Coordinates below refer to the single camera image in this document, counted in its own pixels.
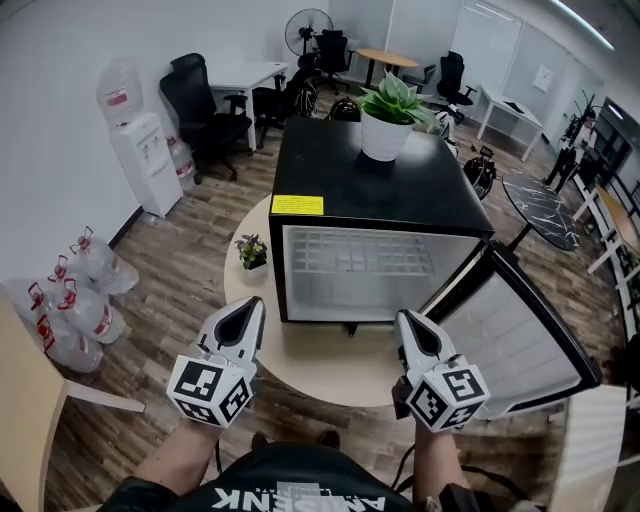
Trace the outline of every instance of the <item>fridge shelf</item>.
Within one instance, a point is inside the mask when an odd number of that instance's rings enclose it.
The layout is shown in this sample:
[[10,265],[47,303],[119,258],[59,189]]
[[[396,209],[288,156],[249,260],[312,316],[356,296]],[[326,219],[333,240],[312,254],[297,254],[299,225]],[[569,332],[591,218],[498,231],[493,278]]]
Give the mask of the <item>fridge shelf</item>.
[[293,272],[363,272],[378,276],[434,275],[428,239],[370,230],[294,230]]

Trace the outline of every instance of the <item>fridge door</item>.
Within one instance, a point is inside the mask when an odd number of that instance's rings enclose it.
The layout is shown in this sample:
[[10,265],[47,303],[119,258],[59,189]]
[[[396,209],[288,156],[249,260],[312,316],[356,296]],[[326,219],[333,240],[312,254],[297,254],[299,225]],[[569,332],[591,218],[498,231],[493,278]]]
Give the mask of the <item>fridge door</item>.
[[545,407],[600,384],[598,366],[500,242],[486,242],[425,313],[478,365],[491,393],[480,419]]

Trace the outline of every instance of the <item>white flower pot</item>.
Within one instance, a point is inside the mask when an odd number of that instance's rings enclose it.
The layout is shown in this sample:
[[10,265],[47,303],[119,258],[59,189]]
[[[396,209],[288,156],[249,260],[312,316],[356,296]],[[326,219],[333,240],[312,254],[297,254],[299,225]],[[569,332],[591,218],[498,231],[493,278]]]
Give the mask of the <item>white flower pot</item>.
[[362,112],[361,124],[362,151],[380,162],[395,160],[413,130],[412,124],[385,123],[366,112]]
[[267,279],[267,273],[269,272],[269,265],[265,263],[259,267],[247,270],[242,268],[242,275],[244,284],[247,286],[257,286],[262,284]]

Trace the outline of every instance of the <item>mini fridge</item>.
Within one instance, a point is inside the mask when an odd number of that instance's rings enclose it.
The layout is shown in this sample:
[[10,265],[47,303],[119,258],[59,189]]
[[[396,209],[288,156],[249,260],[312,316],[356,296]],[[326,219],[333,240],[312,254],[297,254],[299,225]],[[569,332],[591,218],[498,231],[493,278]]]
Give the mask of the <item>mini fridge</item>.
[[486,418],[599,384],[560,315],[491,240],[443,140],[412,133],[390,163],[360,148],[358,123],[287,123],[269,213],[283,322],[393,322],[400,309],[423,312],[480,368],[492,396]]
[[358,123],[287,122],[269,215],[282,321],[392,322],[425,306],[493,235],[444,140],[412,133],[382,163],[359,137]]

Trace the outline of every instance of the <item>office chair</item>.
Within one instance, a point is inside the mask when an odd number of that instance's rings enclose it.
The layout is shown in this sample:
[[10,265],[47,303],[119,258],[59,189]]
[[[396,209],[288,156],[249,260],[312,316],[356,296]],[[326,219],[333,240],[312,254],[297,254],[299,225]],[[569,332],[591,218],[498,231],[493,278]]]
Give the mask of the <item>office chair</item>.
[[320,54],[318,52],[309,52],[298,58],[299,68],[317,68],[320,62]]
[[473,105],[473,101],[469,98],[471,91],[477,92],[473,87],[467,86],[466,94],[460,93],[462,85],[462,74],[464,73],[464,59],[462,55],[449,52],[449,55],[440,59],[440,67],[442,68],[442,80],[438,83],[438,92],[453,105]]
[[436,72],[436,65],[431,64],[431,66],[427,66],[424,68],[424,78],[413,75],[402,75],[402,81],[407,82],[408,84],[417,85],[418,86],[418,94],[422,92],[422,88],[431,82],[433,75]]
[[[171,64],[174,71],[160,80],[160,90],[178,114],[180,137],[191,146],[195,158],[220,160],[235,181],[238,173],[226,155],[231,145],[251,127],[252,120],[217,113],[202,55],[185,55]],[[195,181],[202,181],[200,173],[196,174]]]
[[345,61],[344,58],[349,40],[342,35],[341,30],[323,30],[321,36],[316,36],[316,42],[319,53],[317,66],[326,73],[327,76],[314,80],[314,85],[327,84],[331,86],[336,94],[338,94],[338,85],[343,85],[349,90],[350,86],[348,83],[334,78],[337,73],[349,71],[351,67],[353,52],[349,52],[348,61]]
[[[306,117],[311,116],[312,110],[315,110],[317,94],[309,84],[309,80],[320,76],[321,73],[319,69],[311,65],[299,69],[283,91],[267,87],[258,87],[253,90],[256,127],[262,127],[258,142],[259,149],[264,147],[264,140],[270,128],[284,130],[285,120],[296,113]],[[244,100],[233,100],[233,111],[236,107],[244,108]]]

